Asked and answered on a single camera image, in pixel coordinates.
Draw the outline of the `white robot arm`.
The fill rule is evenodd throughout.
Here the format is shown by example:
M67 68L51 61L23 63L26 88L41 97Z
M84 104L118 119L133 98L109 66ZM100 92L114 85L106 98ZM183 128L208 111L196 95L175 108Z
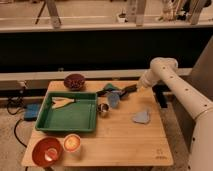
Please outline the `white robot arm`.
M178 76L174 58L151 60L137 88L153 87L162 80L195 120L187 171L213 171L213 101Z

